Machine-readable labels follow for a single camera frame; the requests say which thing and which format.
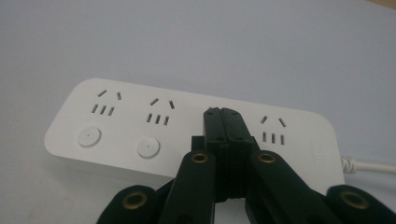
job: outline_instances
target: white surface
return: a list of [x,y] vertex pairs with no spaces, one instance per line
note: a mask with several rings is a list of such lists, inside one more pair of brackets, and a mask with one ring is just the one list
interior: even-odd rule
[[[105,77],[313,111],[342,154],[396,159],[396,12],[352,1],[2,1],[0,223],[93,223],[130,181],[44,148],[82,80]],[[396,177],[346,182],[396,211]],[[243,205],[217,223],[247,223]]]
[[[84,166],[97,163],[133,171],[124,178],[135,182],[142,180],[134,171],[170,180],[191,151],[191,137],[204,134],[209,107],[239,112],[258,146],[279,154],[311,189],[326,194],[345,183],[334,129],[318,114],[102,78],[72,90],[47,130],[45,147],[80,161],[84,170],[94,171]],[[113,173],[119,176],[119,169]]]

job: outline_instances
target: plug slot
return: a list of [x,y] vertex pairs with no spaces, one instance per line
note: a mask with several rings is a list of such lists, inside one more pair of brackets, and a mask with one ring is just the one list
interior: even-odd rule
[[163,122],[163,125],[168,125],[168,121],[169,121],[169,116],[166,116],[165,117],[165,121]]
[[155,103],[157,103],[159,101],[159,99],[158,98],[155,98],[151,103],[150,103],[150,105],[154,105]]
[[105,113],[105,110],[106,110],[106,106],[104,105],[104,106],[102,107],[102,110],[100,111],[100,114],[103,115],[103,113]]
[[146,119],[146,122],[149,123],[151,121],[151,118],[152,118],[152,114],[150,113],[148,114],[148,118]]
[[156,123],[156,124],[160,123],[160,119],[161,119],[161,115],[158,115],[158,116],[157,116],[157,119],[155,120],[155,123]]
[[264,124],[264,122],[265,122],[267,119],[268,119],[268,117],[267,117],[267,116],[264,116],[264,118],[262,118],[262,120],[260,120],[260,123],[261,123],[261,124]]
[[175,105],[173,104],[173,101],[169,101],[169,105],[171,106],[172,109],[175,109]]
[[111,106],[110,111],[108,111],[108,115],[111,116],[114,111],[114,106]]
[[94,114],[94,113],[95,113],[95,111],[96,111],[96,109],[98,108],[98,106],[99,106],[99,105],[94,105],[94,106],[93,106],[93,109],[92,109],[92,111],[91,111],[91,113],[93,113],[93,114]]
[[286,123],[285,123],[285,121],[283,121],[283,119],[279,119],[279,122],[282,124],[282,126],[283,126],[284,128],[286,128]]
[[106,92],[107,92],[107,90],[101,91],[101,92],[98,94],[98,97],[103,96],[103,94],[105,94]]

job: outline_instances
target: outlet socket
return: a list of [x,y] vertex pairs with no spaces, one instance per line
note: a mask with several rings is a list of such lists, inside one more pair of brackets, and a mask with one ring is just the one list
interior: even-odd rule
[[[203,134],[203,114],[209,107],[241,113],[259,147],[282,156],[312,189],[325,193],[344,184],[332,125],[318,114],[100,78],[73,89],[51,123],[45,145],[73,167],[125,173],[137,182],[161,185],[176,176],[191,150],[191,137]],[[87,128],[101,134],[92,147],[78,143]],[[148,139],[157,140],[158,146],[147,144],[147,151],[138,152],[138,146],[145,150],[142,144]]]

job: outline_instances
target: round white button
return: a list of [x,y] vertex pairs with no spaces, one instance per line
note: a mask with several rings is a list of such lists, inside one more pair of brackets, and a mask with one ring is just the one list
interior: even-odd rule
[[153,158],[160,152],[160,143],[155,138],[145,138],[137,145],[137,153],[145,159]]
[[78,143],[82,147],[93,147],[100,141],[101,137],[102,134],[99,129],[89,127],[78,134]]

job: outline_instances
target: socket slot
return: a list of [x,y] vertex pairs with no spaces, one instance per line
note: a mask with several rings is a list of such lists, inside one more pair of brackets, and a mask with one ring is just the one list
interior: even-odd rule
[[104,90],[104,91],[99,92],[98,97],[103,96],[106,92],[107,92],[107,90]]
[[100,114],[103,115],[103,113],[105,113],[105,110],[106,110],[106,106],[104,105],[104,106],[102,107],[102,110],[100,111]]
[[169,122],[169,116],[165,117],[165,121],[163,122],[163,125],[167,126]]
[[149,103],[150,105],[155,105],[155,103],[157,103],[159,101],[158,98],[155,98],[153,101],[151,101],[151,103]]
[[114,112],[114,106],[111,106],[110,110],[108,111],[108,115],[111,116]]
[[94,114],[94,113],[96,112],[96,109],[98,108],[98,106],[99,106],[99,105],[94,105],[94,106],[93,106],[93,109],[92,109],[92,111],[91,111],[91,113]]
[[268,119],[268,117],[267,117],[267,116],[264,116],[264,118],[262,118],[262,120],[260,120],[260,123],[261,123],[261,124],[264,124],[264,122],[265,122],[267,119]]
[[[271,133],[271,139],[270,140],[268,140],[267,138],[267,132],[263,132],[262,133],[262,141],[264,142],[264,143],[266,143],[266,142],[268,142],[268,141],[270,141],[272,144],[276,144],[276,136],[277,136],[277,134],[275,134],[275,133]],[[286,142],[285,142],[285,134],[280,134],[279,135],[279,144],[281,145],[281,146],[285,146],[285,144],[286,144]]]
[[152,118],[152,114],[149,113],[149,114],[148,114],[148,118],[146,119],[146,122],[149,123],[149,122],[151,121],[151,118]]
[[285,121],[283,121],[283,119],[279,119],[279,122],[280,122],[280,124],[282,124],[282,126],[284,128],[286,128],[286,123],[285,123]]
[[160,123],[161,115],[157,115],[157,118],[155,119],[155,123],[158,124]]
[[171,106],[172,109],[175,109],[175,105],[174,105],[173,101],[169,101],[169,105]]

